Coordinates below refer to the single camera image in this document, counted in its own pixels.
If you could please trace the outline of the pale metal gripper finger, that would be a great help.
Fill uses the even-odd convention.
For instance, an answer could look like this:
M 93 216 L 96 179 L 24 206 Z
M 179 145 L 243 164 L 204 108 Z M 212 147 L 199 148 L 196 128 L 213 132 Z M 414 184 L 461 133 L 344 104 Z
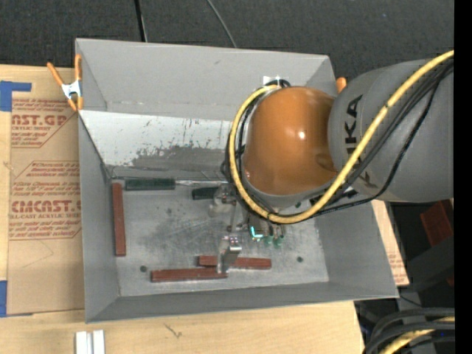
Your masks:
M 220 185 L 212 197 L 208 213 L 210 217 L 230 213 L 236 204 L 236 195 L 232 186 L 228 184 Z
M 242 251 L 238 236 L 224 236 L 218 245 L 217 272 L 226 273 Z

